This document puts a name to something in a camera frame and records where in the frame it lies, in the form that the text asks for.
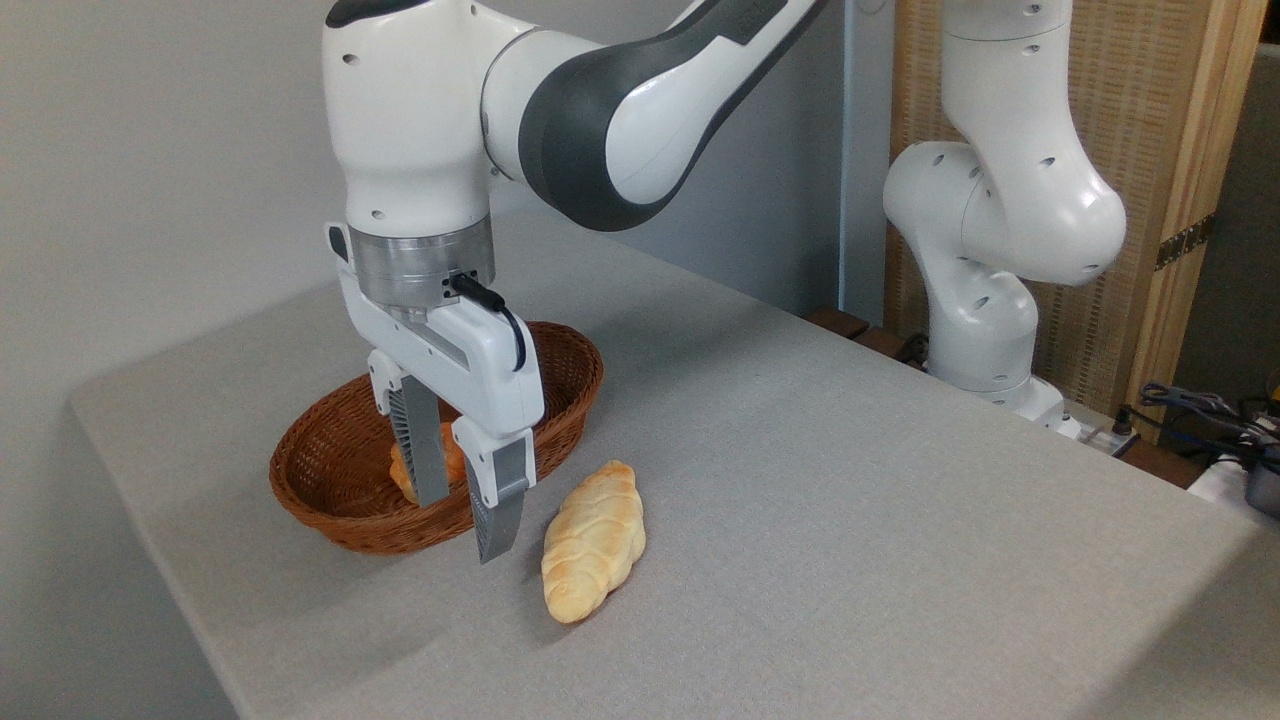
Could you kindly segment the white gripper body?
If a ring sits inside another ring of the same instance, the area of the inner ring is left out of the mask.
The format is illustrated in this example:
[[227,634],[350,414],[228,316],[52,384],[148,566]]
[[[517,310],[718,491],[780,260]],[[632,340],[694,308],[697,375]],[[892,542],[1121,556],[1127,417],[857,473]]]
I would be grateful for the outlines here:
[[389,238],[326,224],[342,293],[358,334],[489,436],[534,427],[545,407],[527,325],[465,297],[465,275],[495,275],[492,224]]

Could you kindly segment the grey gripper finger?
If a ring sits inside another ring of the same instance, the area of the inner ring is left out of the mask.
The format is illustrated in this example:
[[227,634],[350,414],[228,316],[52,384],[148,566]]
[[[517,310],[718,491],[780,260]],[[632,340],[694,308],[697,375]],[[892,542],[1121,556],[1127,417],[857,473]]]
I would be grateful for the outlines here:
[[436,396],[379,350],[367,357],[378,411],[390,420],[416,502],[429,506],[451,493]]
[[466,461],[479,559],[489,562],[513,546],[524,496],[536,484],[532,430],[494,438],[462,416],[453,434]]

